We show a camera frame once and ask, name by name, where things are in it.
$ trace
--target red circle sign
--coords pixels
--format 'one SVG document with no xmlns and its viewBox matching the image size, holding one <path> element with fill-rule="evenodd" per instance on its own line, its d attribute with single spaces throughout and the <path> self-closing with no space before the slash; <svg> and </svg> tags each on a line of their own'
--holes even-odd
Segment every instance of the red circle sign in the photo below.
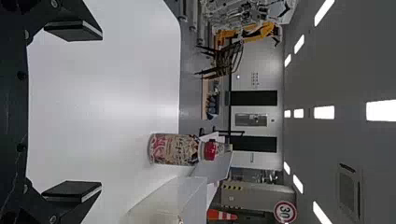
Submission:
<svg viewBox="0 0 396 224">
<path fill-rule="evenodd" d="M 297 218 L 297 209 L 293 203 L 279 202 L 275 205 L 274 216 L 280 223 L 291 223 Z"/>
</svg>

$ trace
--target air vent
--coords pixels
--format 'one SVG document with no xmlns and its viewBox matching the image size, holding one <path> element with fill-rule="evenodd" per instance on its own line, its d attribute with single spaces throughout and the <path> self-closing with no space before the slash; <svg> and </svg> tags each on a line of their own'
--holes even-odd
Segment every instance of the air vent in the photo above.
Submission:
<svg viewBox="0 0 396 224">
<path fill-rule="evenodd" d="M 338 170 L 339 207 L 353 222 L 361 224 L 361 174 L 343 163 L 339 163 Z"/>
</svg>

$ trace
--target white table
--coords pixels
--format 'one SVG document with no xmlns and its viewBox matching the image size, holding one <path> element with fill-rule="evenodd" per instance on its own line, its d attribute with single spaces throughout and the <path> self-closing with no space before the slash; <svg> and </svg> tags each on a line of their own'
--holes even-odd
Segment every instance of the white table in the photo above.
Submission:
<svg viewBox="0 0 396 224">
<path fill-rule="evenodd" d="M 225 137 L 219 136 L 218 132 L 201 136 L 200 139 L 204 142 L 214 139 L 217 142 L 225 143 Z M 224 155 L 220 155 L 214 161 L 200 161 L 192 171 L 191 176 L 207 177 L 206 210 L 209 208 L 216 195 L 219 187 L 219 181 L 227 178 L 232 159 L 233 153 L 228 152 Z"/>
<path fill-rule="evenodd" d="M 178 132 L 180 27 L 163 0 L 84 2 L 103 41 L 66 43 L 41 31 L 28 47 L 27 176 L 38 191 L 67 179 L 102 182 L 84 224 L 115 224 L 193 168 L 151 165 L 147 153 L 152 133 Z"/>
</svg>

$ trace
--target fluorescent light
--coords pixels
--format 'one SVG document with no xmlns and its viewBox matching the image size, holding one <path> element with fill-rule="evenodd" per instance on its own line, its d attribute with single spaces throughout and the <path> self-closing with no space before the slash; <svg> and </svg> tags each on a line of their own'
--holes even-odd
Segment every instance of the fluorescent light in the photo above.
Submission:
<svg viewBox="0 0 396 224">
<path fill-rule="evenodd" d="M 285 161 L 283 162 L 283 169 L 285 170 L 286 174 L 290 175 L 290 167 Z"/>
<path fill-rule="evenodd" d="M 317 202 L 314 202 L 313 210 L 321 224 L 332 224 L 326 214 L 324 214 L 323 210 L 321 210 Z"/>
<path fill-rule="evenodd" d="M 314 108 L 315 119 L 334 119 L 335 108 L 333 105 L 320 106 Z"/>
<path fill-rule="evenodd" d="M 290 118 L 291 117 L 291 111 L 290 110 L 285 110 L 285 118 Z"/>
<path fill-rule="evenodd" d="M 285 59 L 285 67 L 287 67 L 291 63 L 291 54 L 288 55 L 288 57 Z"/>
<path fill-rule="evenodd" d="M 300 191 L 300 193 L 304 193 L 304 185 L 300 181 L 300 179 L 297 177 L 297 175 L 293 176 L 293 183 L 296 186 L 296 188 Z"/>
<path fill-rule="evenodd" d="M 305 35 L 301 35 L 300 39 L 297 41 L 296 45 L 294 45 L 294 54 L 296 54 L 300 48 L 303 46 L 305 42 Z"/>
<path fill-rule="evenodd" d="M 303 109 L 295 109 L 294 117 L 297 119 L 303 119 L 304 118 L 304 110 Z"/>
<path fill-rule="evenodd" d="M 321 6 L 317 15 L 315 15 L 315 26 L 318 26 L 318 24 L 323 19 L 323 17 L 326 15 L 327 11 L 329 11 L 329 9 L 332 7 L 332 4 L 334 4 L 334 2 L 335 2 L 335 0 L 326 0 L 323 3 L 323 5 Z"/>
<path fill-rule="evenodd" d="M 396 100 L 368 102 L 366 118 L 370 121 L 396 121 Z"/>
</svg>

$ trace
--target speed limit sign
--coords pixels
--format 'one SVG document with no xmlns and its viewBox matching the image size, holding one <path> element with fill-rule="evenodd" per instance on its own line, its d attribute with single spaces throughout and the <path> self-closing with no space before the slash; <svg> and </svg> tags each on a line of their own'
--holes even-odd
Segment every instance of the speed limit sign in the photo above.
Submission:
<svg viewBox="0 0 396 224">
<path fill-rule="evenodd" d="M 275 205 L 274 216 L 280 223 L 291 223 L 297 218 L 297 209 L 289 202 L 279 202 Z"/>
</svg>

